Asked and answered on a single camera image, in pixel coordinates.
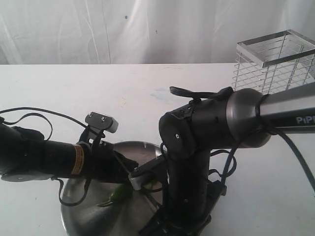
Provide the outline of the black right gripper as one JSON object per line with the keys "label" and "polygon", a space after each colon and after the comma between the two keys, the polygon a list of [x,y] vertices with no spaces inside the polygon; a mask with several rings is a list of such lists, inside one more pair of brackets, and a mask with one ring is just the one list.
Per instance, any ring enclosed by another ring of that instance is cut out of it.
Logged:
{"label": "black right gripper", "polygon": [[167,179],[161,187],[162,204],[138,231],[139,236],[198,236],[211,220],[211,212],[226,194],[224,182],[206,177]]}

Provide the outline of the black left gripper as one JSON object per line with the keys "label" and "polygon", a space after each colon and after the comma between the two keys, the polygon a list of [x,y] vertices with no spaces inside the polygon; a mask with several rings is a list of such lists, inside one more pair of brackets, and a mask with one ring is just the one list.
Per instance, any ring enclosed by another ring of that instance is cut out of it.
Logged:
{"label": "black left gripper", "polygon": [[138,162],[114,150],[114,145],[101,141],[98,147],[86,153],[81,176],[106,183],[129,183],[128,175]]}

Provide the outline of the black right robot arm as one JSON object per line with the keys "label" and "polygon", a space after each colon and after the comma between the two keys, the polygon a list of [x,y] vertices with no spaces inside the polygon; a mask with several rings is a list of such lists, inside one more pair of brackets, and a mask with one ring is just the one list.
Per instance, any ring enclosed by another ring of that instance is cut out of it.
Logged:
{"label": "black right robot arm", "polygon": [[259,148],[273,135],[284,139],[314,185],[314,175],[288,137],[315,130],[314,84],[274,94],[231,87],[216,93],[171,87],[170,92],[190,102],[159,120],[162,169],[154,176],[162,184],[162,205],[139,235],[200,235],[226,194],[226,179],[236,169],[236,150]]}

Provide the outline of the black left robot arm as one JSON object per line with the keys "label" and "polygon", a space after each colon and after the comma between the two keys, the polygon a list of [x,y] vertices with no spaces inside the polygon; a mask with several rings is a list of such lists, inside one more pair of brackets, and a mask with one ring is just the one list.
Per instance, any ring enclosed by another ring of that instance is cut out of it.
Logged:
{"label": "black left robot arm", "polygon": [[4,181],[59,177],[125,183],[135,167],[136,161],[115,151],[110,143],[92,149],[84,142],[46,141],[36,130],[0,125],[0,178]]}

